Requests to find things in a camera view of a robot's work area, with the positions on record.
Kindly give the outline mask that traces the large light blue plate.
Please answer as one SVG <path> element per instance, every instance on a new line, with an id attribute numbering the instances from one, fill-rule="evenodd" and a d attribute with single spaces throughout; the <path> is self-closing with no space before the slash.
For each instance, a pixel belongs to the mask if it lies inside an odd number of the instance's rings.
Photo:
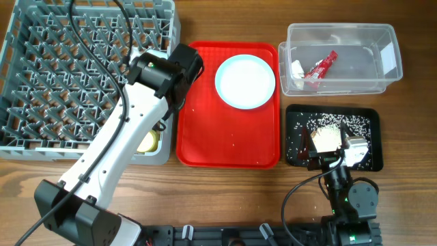
<path id="1" fill-rule="evenodd" d="M 217 69 L 214 84 L 219 97 L 236 109 L 265 105 L 276 88 L 272 68 L 263 59 L 248 54 L 234 55 Z"/>

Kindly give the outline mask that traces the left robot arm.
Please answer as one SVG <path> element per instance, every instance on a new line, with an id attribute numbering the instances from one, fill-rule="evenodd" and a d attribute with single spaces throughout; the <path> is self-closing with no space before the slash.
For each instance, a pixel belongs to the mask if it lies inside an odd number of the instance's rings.
<path id="1" fill-rule="evenodd" d="M 203 70 L 199 52 L 185 44 L 168 58 L 134 58 L 117 106 L 85 153 L 58 182 L 38 185 L 34 198 L 44 227 L 76 245 L 144 244 L 139 222 L 107 208 L 140 143 L 183 107 Z"/>

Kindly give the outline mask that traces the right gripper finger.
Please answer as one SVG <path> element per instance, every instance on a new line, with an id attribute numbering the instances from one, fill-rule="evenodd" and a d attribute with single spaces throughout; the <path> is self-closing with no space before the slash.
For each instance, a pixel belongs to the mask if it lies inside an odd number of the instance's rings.
<path id="1" fill-rule="evenodd" d="M 350 130 L 350 128 L 344 122 L 340 124 L 340 134 L 342 140 L 345 140 L 347 137 L 355 136 L 355 134 Z"/>
<path id="2" fill-rule="evenodd" d="M 307 127 L 302 128 L 300 138 L 300 145 L 298 148 L 298 158 L 299 159 L 312 159 L 317 155 L 317 150 L 311 138 L 311 134 L 307 130 Z"/>

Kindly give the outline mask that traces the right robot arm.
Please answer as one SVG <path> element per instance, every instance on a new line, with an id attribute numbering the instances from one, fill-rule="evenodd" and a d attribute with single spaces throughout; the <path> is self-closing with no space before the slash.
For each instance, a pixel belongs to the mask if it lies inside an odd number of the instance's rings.
<path id="1" fill-rule="evenodd" d="M 350 135 L 347 126 L 328 127 L 314 134 L 302 130 L 298 158 L 309 170 L 320 170 L 322 193 L 332 214 L 320 223 L 292 229 L 300 243 L 309 245 L 376 245 L 381 242 L 373 227 L 379 187 L 364 177 L 353 179 L 349 167 L 362 161 L 369 151 L 363 136 Z"/>

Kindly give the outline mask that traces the yellow plastic cup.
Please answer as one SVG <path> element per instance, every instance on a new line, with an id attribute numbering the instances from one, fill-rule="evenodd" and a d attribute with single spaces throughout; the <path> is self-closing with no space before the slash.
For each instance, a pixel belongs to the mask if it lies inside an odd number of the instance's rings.
<path id="1" fill-rule="evenodd" d="M 139 144 L 139 147 L 137 148 L 138 153 L 146 153 L 146 152 L 155 152 L 158 148 L 158 142 L 159 142 L 159 134 L 151 130 L 142 140 L 142 142 Z"/>

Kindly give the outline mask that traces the white napkin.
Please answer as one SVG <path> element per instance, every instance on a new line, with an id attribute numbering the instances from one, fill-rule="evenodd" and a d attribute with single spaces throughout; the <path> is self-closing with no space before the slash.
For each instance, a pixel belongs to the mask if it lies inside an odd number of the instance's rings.
<path id="1" fill-rule="evenodd" d="M 305 83 L 302 81 L 302 79 L 305 77 L 305 72 L 302 69 L 300 61 L 299 60 L 293 61 L 291 68 L 292 68 L 292 76 L 294 78 L 294 85 L 299 90 L 303 90 Z"/>

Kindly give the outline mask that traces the red snack wrapper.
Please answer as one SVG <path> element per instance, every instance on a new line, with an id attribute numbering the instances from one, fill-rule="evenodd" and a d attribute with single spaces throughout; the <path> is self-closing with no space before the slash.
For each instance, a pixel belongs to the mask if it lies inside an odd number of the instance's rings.
<path id="1" fill-rule="evenodd" d="M 304 84 L 315 89 L 319 88 L 321 83 L 320 79 L 326 76 L 326 73 L 337 60 L 337 57 L 338 54 L 335 51 L 331 51 L 325 59 L 318 61 L 304 76 L 305 79 L 309 79 L 309 81 L 305 81 Z"/>

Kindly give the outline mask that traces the food scraps and rice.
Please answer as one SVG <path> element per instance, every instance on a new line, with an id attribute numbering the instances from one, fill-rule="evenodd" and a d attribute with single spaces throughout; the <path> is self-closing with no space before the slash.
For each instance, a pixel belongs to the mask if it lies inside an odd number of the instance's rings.
<path id="1" fill-rule="evenodd" d="M 368 152 L 364 159 L 352 166 L 352 169 L 371 171 L 371 129 L 370 119 L 360 115 L 339 115 L 330 113 L 289 112 L 286 116 L 285 157 L 293 166 L 306 167 L 307 161 L 298 158 L 298 148 L 302 128 L 307 127 L 317 152 L 333 152 L 342 145 L 340 124 L 344 122 L 355 134 L 363 136 L 368 143 Z"/>

